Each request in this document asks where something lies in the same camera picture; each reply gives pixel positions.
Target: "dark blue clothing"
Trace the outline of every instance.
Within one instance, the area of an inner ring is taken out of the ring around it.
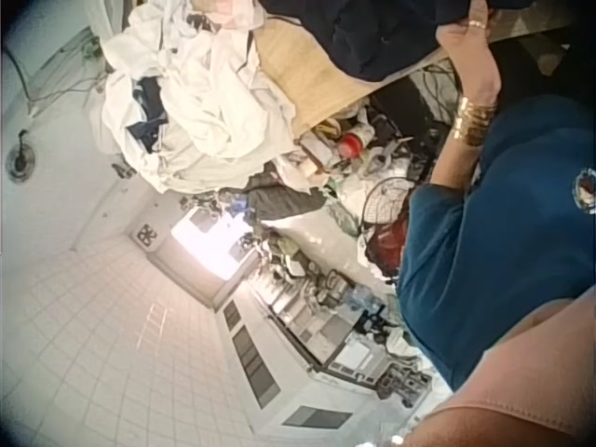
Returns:
[[[491,126],[468,197],[432,184],[414,191],[398,298],[453,389],[533,310],[594,284],[594,216],[573,197],[577,175],[594,167],[593,134],[574,102],[533,98]]]

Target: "light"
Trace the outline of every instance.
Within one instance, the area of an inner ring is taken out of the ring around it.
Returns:
[[[232,246],[250,229],[242,215],[225,214],[208,233],[201,232],[190,218],[190,211],[171,230],[171,235],[202,265],[221,279],[228,280],[238,269],[238,262],[229,254]]]

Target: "hand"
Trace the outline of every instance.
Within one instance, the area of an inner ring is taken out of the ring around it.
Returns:
[[[486,0],[471,0],[467,19],[437,30],[437,40],[459,74],[464,95],[482,106],[495,105],[501,90],[501,75],[488,48],[489,30]]]

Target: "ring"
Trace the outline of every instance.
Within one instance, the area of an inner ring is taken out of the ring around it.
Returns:
[[[467,24],[468,26],[475,26],[476,28],[481,28],[483,30],[486,29],[486,24],[479,20],[470,20]]]

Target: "red object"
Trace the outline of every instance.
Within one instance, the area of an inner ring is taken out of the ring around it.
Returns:
[[[364,151],[364,144],[353,133],[347,133],[337,145],[337,150],[343,158],[358,158]]]

